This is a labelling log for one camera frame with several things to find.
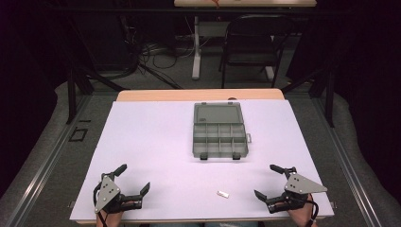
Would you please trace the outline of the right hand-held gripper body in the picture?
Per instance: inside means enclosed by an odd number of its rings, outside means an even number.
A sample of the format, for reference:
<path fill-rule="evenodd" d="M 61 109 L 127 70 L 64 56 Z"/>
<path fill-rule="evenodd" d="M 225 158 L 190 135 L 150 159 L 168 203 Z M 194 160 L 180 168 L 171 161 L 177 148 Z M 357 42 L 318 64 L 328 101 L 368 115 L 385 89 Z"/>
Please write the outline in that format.
<path fill-rule="evenodd" d="M 295 167 L 287 168 L 287 182 L 280 197 L 267 199 L 266 205 L 271 214 L 303 208 L 312 193 L 326 192 L 327 188 L 305 176 L 300 175 Z"/>

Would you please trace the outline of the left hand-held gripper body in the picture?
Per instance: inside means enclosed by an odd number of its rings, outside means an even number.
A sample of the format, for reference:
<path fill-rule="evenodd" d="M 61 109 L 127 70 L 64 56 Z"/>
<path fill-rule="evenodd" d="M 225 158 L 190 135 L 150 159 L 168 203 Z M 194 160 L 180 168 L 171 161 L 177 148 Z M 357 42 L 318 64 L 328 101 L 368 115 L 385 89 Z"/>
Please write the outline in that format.
<path fill-rule="evenodd" d="M 144 192 L 139 195 L 125 196 L 120 187 L 114 182 L 120 173 L 108 173 L 101 176 L 101 182 L 94 190 L 95 213 L 104 211 L 107 214 L 116 214 L 142 208 Z"/>

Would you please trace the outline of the grey plastic organizer box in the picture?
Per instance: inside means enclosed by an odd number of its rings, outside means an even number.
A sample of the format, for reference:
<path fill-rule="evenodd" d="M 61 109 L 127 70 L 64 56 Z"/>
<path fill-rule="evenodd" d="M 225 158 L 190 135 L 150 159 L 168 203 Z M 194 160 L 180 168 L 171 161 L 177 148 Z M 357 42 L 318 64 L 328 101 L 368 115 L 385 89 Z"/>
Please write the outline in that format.
<path fill-rule="evenodd" d="M 238 102 L 196 103 L 194 105 L 193 155 L 200 160 L 240 160 L 249 153 L 241 106 Z"/>

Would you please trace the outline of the person's left hand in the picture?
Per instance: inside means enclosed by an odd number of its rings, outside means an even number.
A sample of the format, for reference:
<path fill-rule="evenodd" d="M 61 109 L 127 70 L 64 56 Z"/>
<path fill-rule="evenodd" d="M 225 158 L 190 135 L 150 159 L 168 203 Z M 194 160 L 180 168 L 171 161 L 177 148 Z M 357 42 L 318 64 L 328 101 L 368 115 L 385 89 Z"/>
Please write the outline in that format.
<path fill-rule="evenodd" d="M 96 215 L 96 227 L 104 227 L 100 216 L 103 217 L 103 219 L 108 227 L 119 227 L 122 216 L 123 216 L 123 212 L 108 214 L 105 211 L 100 211 Z"/>

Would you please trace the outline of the person's right hand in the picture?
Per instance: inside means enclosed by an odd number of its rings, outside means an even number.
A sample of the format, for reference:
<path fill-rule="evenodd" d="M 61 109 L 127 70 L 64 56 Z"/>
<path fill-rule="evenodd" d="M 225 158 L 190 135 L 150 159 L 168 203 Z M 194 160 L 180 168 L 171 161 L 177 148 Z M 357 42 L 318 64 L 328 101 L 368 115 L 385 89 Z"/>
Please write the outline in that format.
<path fill-rule="evenodd" d="M 313 202 L 312 195 L 309 194 L 309 201 Z M 318 227 L 316 221 L 311 222 L 311 218 L 314 211 L 314 205 L 312 203 L 306 203 L 303 208 L 296 210 L 288 210 L 288 214 L 291 219 L 295 222 L 297 227 Z"/>

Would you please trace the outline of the black metal stand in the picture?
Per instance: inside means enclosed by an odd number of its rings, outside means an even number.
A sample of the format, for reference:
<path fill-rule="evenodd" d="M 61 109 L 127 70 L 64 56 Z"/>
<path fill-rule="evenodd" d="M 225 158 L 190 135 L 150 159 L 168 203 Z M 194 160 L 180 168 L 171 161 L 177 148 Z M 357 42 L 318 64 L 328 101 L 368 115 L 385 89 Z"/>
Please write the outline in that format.
<path fill-rule="evenodd" d="M 334 91 L 335 91 L 335 72 L 330 69 L 318 69 L 311 74 L 302 77 L 298 80 L 292 81 L 290 85 L 285 86 L 281 89 L 283 94 L 286 94 L 293 89 L 301 86 L 306 81 L 313 79 L 309 89 L 310 97 L 320 97 L 322 92 L 325 91 L 325 102 L 324 102 L 324 118 L 331 128 L 334 128 L 333 123 L 333 102 L 334 102 Z"/>
<path fill-rule="evenodd" d="M 77 92 L 79 88 L 86 96 L 91 95 L 95 88 L 90 82 L 90 79 L 95 79 L 100 83 L 112 88 L 116 92 L 124 91 L 124 88 L 116 83 L 99 75 L 98 72 L 81 64 L 73 64 L 67 74 L 67 91 L 68 91 L 68 119 L 67 124 L 70 124 L 78 113 Z"/>

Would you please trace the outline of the black folding chair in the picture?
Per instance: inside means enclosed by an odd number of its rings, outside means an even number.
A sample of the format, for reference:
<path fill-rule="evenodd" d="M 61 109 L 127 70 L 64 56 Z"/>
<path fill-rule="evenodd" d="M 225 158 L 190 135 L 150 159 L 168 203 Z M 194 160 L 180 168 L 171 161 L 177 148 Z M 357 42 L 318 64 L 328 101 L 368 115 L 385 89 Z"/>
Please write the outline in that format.
<path fill-rule="evenodd" d="M 225 87 L 226 66 L 273 67 L 275 86 L 285 43 L 295 23 L 285 15 L 249 14 L 234 19 L 226 28 L 219 63 L 221 87 Z"/>

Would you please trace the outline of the wooden table with white legs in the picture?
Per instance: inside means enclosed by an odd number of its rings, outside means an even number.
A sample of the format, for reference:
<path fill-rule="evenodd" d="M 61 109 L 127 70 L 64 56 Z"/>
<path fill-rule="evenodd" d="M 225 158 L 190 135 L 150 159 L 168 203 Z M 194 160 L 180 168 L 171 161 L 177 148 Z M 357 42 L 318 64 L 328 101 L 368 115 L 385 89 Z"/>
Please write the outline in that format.
<path fill-rule="evenodd" d="M 316 0 L 174 0 L 174 6 L 181 9 L 313 9 Z M 227 22 L 204 22 L 194 17 L 194 60 L 192 79 L 201 76 L 201 37 L 223 37 Z"/>

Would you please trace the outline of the metal floor rail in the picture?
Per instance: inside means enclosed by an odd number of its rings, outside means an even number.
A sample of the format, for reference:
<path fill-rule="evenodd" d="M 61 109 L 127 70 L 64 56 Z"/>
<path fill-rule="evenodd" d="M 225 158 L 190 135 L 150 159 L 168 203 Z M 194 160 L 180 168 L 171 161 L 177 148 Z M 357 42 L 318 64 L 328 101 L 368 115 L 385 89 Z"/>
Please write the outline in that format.
<path fill-rule="evenodd" d="M 324 106 L 322 102 L 318 98 L 312 98 L 311 101 L 318 112 L 318 116 L 321 119 L 325 130 L 329 134 L 340 168 L 352 191 L 361 215 L 364 217 L 367 227 L 382 227 L 381 221 L 379 220 L 375 209 L 373 208 L 371 200 L 368 198 L 365 188 L 362 186 L 361 181 L 357 176 L 357 172 L 352 166 L 352 163 L 341 140 L 338 137 L 338 134 L 325 118 Z"/>
<path fill-rule="evenodd" d="M 90 123 L 78 122 L 81 119 Z M 84 96 L 67 124 L 61 107 L 0 200 L 0 227 L 78 227 L 70 219 L 94 153 L 102 116 Z"/>

